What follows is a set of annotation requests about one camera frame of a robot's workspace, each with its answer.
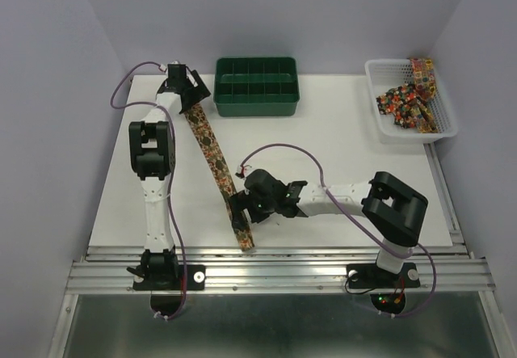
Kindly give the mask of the paisley patterned tie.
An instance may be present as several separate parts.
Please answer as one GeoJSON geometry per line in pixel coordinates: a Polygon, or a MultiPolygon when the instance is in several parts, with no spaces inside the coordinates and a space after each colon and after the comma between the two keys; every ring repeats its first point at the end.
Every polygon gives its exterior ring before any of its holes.
{"type": "MultiPolygon", "coordinates": [[[[231,224],[232,212],[229,207],[229,198],[237,193],[237,189],[235,188],[233,177],[230,174],[229,167],[216,139],[216,135],[200,104],[196,104],[192,109],[185,112],[184,116],[208,164],[221,197],[225,202],[225,208],[231,224]]],[[[234,236],[242,251],[251,251],[254,249],[252,233],[250,235],[234,234],[234,236]]]]}

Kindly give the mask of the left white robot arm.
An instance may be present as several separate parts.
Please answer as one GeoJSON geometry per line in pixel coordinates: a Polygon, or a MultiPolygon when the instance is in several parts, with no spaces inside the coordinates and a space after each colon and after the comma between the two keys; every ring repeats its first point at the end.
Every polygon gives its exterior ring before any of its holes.
{"type": "Polygon", "coordinates": [[[166,68],[152,109],[128,126],[132,171],[141,182],[145,204],[145,245],[140,262],[127,270],[137,291],[204,289],[205,266],[188,266],[177,256],[170,227],[170,181],[175,169],[175,138],[170,110],[181,114],[210,92],[196,71],[174,62],[166,68]]]}

